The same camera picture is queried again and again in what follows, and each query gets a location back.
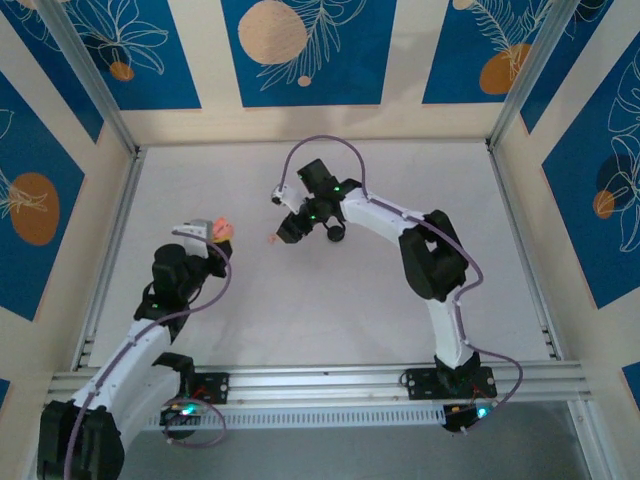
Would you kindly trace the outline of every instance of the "metal extrusion frame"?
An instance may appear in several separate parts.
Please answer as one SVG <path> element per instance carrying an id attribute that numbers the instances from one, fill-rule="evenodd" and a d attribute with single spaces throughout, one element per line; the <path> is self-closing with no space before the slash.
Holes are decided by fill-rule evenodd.
<path id="1" fill-rule="evenodd" d="M 136 189 L 138 188 L 138 181 L 142 174 L 142 166 L 144 164 L 144 158 L 146 156 L 146 150 L 132 156 L 131 164 L 129 165 L 129 171 L 127 172 L 127 180 L 120 192 L 120 200 L 116 209 L 115 217 L 111 223 L 111 229 L 109 232 L 109 243 L 107 250 L 100 264 L 100 272 L 96 279 L 96 284 L 93 289 L 91 298 L 89 299 L 89 307 L 87 309 L 84 322 L 82 324 L 82 330 L 80 332 L 80 341 L 76 345 L 76 349 L 71 361 L 70 370 L 75 370 L 83 361 L 83 355 L 86 356 L 85 348 L 90 338 L 93 338 L 96 329 L 98 327 L 98 319 L 102 313 L 104 307 L 104 301 L 106 298 L 109 283 L 111 282 L 111 275 L 115 267 L 116 259 L 118 258 L 118 252 L 120 250 L 120 243 L 122 242 L 122 236 L 124 229 L 129 218 L 129 213 L 133 205 Z"/>
<path id="2" fill-rule="evenodd" d="M 66 14 L 64 7 L 56 0 L 34 0 L 41 19 L 51 33 L 60 51 L 72 68 L 73 73 L 84 87 L 96 109 L 108 123 L 120 142 L 131 154 L 137 152 L 135 140 L 127 128 L 118 105 L 111 95 L 96 64 L 91 59 L 80 35 Z"/>
<path id="3" fill-rule="evenodd" d="M 533 42 L 531 51 L 516 76 L 507 98 L 502 106 L 500 115 L 489 134 L 489 148 L 493 150 L 504 138 L 527 97 L 531 93 L 549 57 L 553 53 L 558 41 L 564 33 L 569 20 L 574 15 L 581 0 L 561 0 L 554 2 L 549 10 L 540 32 Z"/>
<path id="4" fill-rule="evenodd" d="M 505 181 L 505 172 L 495 151 L 489 151 L 496 181 L 507 211 L 514 240 L 521 257 L 542 331 L 550 347 L 550 359 L 524 362 L 523 385 L 511 401 L 567 403 L 580 440 L 583 454 L 593 478 L 622 478 L 615 453 L 609 447 L 601 418 L 594 407 L 591 391 L 580 362 L 564 360 L 564 349 L 553 325 L 537 277 L 535 259 L 527 248 L 527 231 L 523 228 L 522 209 Z M 53 376 L 47 401 L 65 400 L 84 385 L 97 371 L 88 367 L 97 322 L 104 304 L 111 273 L 129 212 L 142 173 L 144 155 L 130 171 L 118 214 L 111 233 L 111 244 L 91 308 L 85 319 L 84 335 L 79 339 L 71 372 Z M 488 364 L 494 368 L 498 398 L 513 385 L 517 372 L 503 362 Z M 415 402 L 399 383 L 407 368 L 432 365 L 353 365 L 328 367 L 255 367 L 202 366 L 197 370 L 225 371 L 231 374 L 229 397 L 220 410 L 231 429 L 246 428 L 321 428 L 363 425 L 433 425 L 442 423 L 443 405 L 455 401 Z M 190 429 L 217 429 L 215 417 L 206 416 Z M 157 418 L 148 419 L 146 430 L 158 430 Z"/>

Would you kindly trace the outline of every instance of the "aluminum rail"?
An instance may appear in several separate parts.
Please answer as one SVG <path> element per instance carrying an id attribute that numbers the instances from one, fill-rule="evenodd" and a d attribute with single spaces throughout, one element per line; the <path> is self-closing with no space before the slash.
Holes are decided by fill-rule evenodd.
<path id="1" fill-rule="evenodd" d="M 400 376 L 408 368 L 422 365 L 332 366 L 332 367 L 197 367 L 197 372 L 228 372 L 229 407 L 344 407 L 367 405 L 417 404 L 408 398 Z M 498 399 L 515 383 L 518 372 L 505 362 L 487 363 L 493 369 Z M 511 401 L 589 400 L 591 392 L 580 362 L 522 362 L 524 381 Z M 47 401 L 66 401 L 97 372 L 81 368 L 76 372 L 59 372 L 53 376 Z M 448 404 L 456 400 L 425 401 Z"/>

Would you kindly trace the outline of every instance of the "beige wall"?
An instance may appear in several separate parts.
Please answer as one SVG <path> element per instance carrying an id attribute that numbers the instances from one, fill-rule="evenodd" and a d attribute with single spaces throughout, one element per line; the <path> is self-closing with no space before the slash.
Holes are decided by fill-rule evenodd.
<path id="1" fill-rule="evenodd" d="M 51 373 L 69 367 L 128 155 L 109 128 L 91 141 L 2 15 L 0 70 L 85 173 L 35 321 L 0 308 L 0 378 L 11 381 L 0 416 L 0 472 L 14 479 L 37 432 Z"/>
<path id="2" fill-rule="evenodd" d="M 123 112 L 143 145 L 349 138 L 483 138 L 501 103 L 422 105 L 449 0 L 399 0 L 377 107 L 243 109 L 220 1 L 169 0 L 202 110 Z"/>
<path id="3" fill-rule="evenodd" d="M 640 414 L 621 368 L 638 361 L 640 289 L 596 309 L 541 165 L 637 35 L 637 6 L 613 2 L 531 136 L 517 121 L 497 152 L 523 207 L 554 322 L 570 357 L 584 363 L 628 478 L 640 471 Z"/>

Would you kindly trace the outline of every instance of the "blue wall panel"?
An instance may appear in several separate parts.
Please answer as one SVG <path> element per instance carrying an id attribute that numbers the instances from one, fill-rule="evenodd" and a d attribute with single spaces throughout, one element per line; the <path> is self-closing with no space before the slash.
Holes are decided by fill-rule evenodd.
<path id="1" fill-rule="evenodd" d="M 34 319 L 83 179 L 0 74 L 1 307 Z"/>
<path id="2" fill-rule="evenodd" d="M 377 105 L 395 0 L 223 0 L 244 107 Z"/>
<path id="3" fill-rule="evenodd" d="M 11 382 L 9 382 L 8 380 L 3 380 L 2 378 L 0 378 L 0 412 L 2 411 L 2 404 L 4 403 L 4 399 L 7 398 L 10 384 Z"/>
<path id="4" fill-rule="evenodd" d="M 543 164 L 598 307 L 640 286 L 640 35 Z"/>
<path id="5" fill-rule="evenodd" d="M 545 0 L 451 0 L 423 103 L 503 101 L 550 5 Z"/>
<path id="6" fill-rule="evenodd" d="M 529 132 L 533 131 L 612 2 L 613 0 L 582 0 L 578 5 L 540 78 L 520 110 Z"/>
<path id="7" fill-rule="evenodd" d="M 70 0 L 63 7 L 122 110 L 200 108 L 167 0 Z M 70 68 L 33 10 L 0 6 L 70 106 Z"/>
<path id="8" fill-rule="evenodd" d="M 622 372 L 627 380 L 633 399 L 636 401 L 638 410 L 640 410 L 640 362 L 623 367 Z"/>

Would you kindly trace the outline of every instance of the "small object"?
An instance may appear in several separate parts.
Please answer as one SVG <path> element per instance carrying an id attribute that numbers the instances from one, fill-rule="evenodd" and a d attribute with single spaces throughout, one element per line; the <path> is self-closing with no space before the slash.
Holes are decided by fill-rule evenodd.
<path id="1" fill-rule="evenodd" d="M 344 238 L 346 229 L 341 225 L 334 225 L 327 229 L 327 238 L 334 243 L 340 242 Z"/>
<path id="2" fill-rule="evenodd" d="M 233 225 L 231 225 L 225 217 L 220 217 L 213 223 L 213 243 L 231 241 L 234 233 L 235 229 Z"/>

